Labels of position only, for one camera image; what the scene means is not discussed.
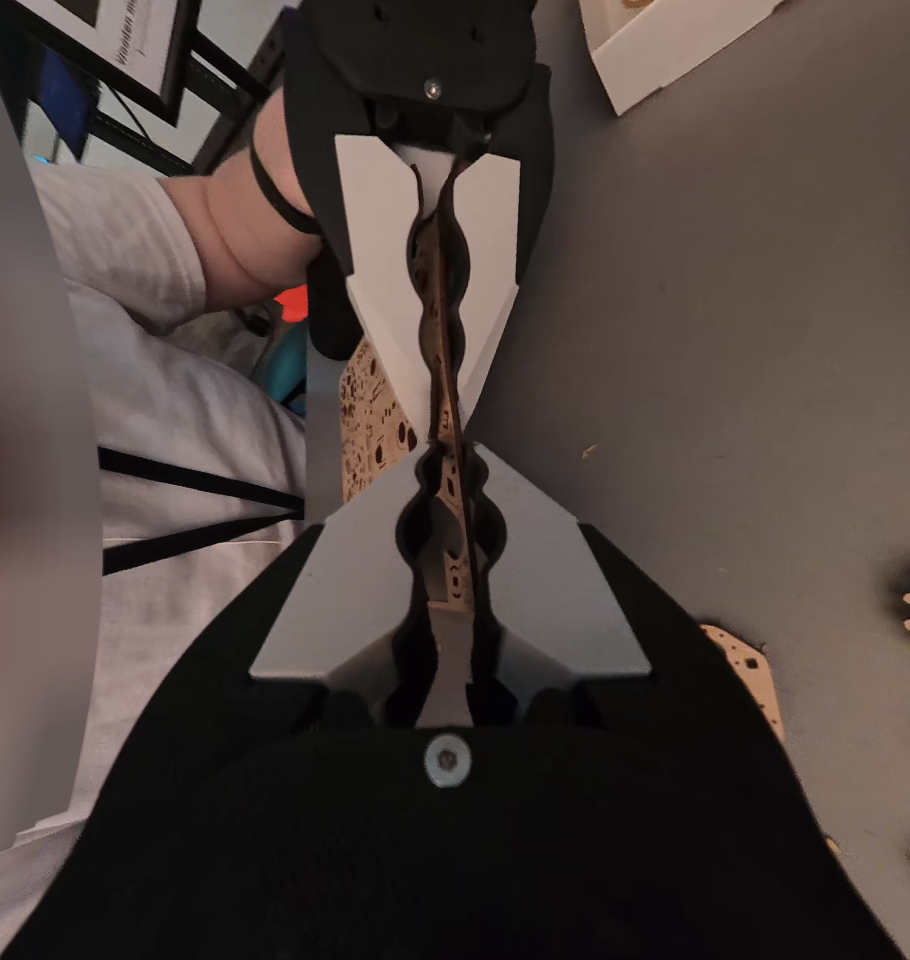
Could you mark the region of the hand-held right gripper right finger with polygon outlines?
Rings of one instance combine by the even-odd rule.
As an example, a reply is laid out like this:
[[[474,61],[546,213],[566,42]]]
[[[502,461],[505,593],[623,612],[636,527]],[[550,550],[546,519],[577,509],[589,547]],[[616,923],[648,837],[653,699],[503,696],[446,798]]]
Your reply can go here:
[[[477,501],[505,532],[486,574],[500,630],[494,676],[505,687],[573,687],[641,678],[652,667],[577,518],[478,443]]]

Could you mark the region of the laser-cut wooden parts sheet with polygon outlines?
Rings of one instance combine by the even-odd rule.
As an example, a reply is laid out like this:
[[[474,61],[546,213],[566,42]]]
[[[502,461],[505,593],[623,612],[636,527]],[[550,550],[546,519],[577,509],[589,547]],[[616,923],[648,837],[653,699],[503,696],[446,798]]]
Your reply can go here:
[[[423,316],[419,341],[430,375],[428,439],[440,452],[436,500],[445,518],[440,534],[447,591],[446,606],[474,611],[477,564],[472,507],[465,480],[464,439],[458,409],[453,346],[449,331],[447,264],[437,214],[431,214],[414,237],[413,266]]]

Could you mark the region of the blue object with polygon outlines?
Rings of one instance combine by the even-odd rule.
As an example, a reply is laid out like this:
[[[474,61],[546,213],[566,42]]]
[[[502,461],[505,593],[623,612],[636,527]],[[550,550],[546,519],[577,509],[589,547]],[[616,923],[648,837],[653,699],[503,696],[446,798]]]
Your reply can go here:
[[[29,98],[52,123],[75,161],[84,159],[89,122],[98,112],[99,81],[57,52],[43,46],[33,67]]]

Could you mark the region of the black sign stand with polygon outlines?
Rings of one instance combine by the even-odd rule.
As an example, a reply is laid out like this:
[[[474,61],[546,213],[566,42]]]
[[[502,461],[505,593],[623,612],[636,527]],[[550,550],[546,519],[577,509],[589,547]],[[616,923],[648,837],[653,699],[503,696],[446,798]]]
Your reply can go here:
[[[271,24],[248,66],[232,60],[196,30],[185,88],[214,108],[218,117],[191,161],[100,110],[90,116],[89,134],[163,176],[208,175],[249,142],[257,109],[280,86],[283,66],[281,16]]]

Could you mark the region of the perforated wooden plate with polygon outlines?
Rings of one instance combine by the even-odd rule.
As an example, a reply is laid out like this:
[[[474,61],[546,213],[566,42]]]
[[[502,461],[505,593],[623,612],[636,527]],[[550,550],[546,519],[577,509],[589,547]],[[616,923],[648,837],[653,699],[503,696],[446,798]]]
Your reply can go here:
[[[772,671],[765,655],[721,627],[703,623],[701,630],[722,651],[729,667],[748,690],[773,734],[779,743],[785,746],[785,724]]]

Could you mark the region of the black wristband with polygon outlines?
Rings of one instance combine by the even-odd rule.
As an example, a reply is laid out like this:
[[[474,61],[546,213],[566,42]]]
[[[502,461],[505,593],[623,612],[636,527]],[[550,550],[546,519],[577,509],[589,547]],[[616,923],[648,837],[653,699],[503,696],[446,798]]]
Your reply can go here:
[[[262,164],[255,146],[251,140],[248,144],[248,156],[256,185],[269,206],[292,228],[301,234],[322,236],[318,222],[311,216],[298,209],[293,203],[284,198],[272,181]]]

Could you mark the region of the person's left hand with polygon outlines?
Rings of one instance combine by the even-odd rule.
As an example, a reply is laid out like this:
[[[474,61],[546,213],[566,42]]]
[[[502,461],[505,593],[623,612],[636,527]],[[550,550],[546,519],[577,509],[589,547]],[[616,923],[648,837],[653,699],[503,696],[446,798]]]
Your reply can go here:
[[[260,108],[254,121],[251,150],[285,203],[313,217],[292,161],[285,120],[284,90],[279,87]]]

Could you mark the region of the black framed marker sign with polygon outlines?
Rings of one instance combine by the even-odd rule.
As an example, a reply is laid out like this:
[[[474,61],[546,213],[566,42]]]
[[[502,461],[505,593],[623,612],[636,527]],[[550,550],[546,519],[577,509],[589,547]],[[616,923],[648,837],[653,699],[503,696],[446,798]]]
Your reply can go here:
[[[180,119],[200,1],[1,1],[65,61],[171,126]]]

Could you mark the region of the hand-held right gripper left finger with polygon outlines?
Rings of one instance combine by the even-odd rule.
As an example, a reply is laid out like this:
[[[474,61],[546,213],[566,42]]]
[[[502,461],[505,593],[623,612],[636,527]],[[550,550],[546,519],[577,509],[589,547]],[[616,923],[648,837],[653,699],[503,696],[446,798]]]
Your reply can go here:
[[[323,524],[250,667],[257,680],[316,682],[383,702],[399,684],[392,638],[411,606],[413,572],[397,528],[421,490],[422,442]]]

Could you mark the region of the grey patterned cloth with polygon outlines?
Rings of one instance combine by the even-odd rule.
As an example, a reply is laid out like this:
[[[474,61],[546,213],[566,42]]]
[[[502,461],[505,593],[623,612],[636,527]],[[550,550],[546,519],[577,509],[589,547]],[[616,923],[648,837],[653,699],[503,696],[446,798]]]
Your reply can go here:
[[[159,340],[211,359],[251,379],[281,321],[281,307],[263,302],[194,318]]]

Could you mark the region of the person's left forearm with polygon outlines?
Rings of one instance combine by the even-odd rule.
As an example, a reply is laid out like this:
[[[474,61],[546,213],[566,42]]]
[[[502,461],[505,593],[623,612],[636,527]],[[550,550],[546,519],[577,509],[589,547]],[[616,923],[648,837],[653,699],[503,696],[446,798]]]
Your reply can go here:
[[[252,155],[246,147],[213,174],[160,182],[196,251],[207,313],[254,306],[300,286],[322,248],[319,236],[297,229],[270,204]]]

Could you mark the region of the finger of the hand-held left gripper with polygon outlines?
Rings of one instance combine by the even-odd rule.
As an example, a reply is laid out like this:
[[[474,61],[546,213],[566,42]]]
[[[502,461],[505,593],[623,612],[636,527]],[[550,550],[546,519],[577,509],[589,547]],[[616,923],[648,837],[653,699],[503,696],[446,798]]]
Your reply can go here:
[[[413,231],[425,219],[421,189],[433,211],[445,183],[445,154],[392,148],[371,135],[337,134],[334,143],[352,261],[349,300],[415,438],[424,442],[432,376],[410,254]]]
[[[455,160],[440,194],[447,314],[465,426],[482,394],[519,292],[521,163],[484,153]]]

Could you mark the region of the white cardboard tray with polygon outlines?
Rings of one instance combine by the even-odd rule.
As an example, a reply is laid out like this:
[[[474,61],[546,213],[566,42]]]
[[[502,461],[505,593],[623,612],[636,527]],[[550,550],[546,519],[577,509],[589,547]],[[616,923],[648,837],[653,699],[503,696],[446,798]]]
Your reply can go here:
[[[593,65],[625,114],[754,29],[779,1],[581,1]]]

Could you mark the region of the teal object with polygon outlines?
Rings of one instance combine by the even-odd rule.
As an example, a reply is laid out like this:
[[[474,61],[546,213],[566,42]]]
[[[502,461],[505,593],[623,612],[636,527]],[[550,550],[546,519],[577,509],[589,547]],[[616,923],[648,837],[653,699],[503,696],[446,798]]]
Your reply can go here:
[[[308,324],[283,322],[257,361],[251,380],[290,413],[306,413]]]

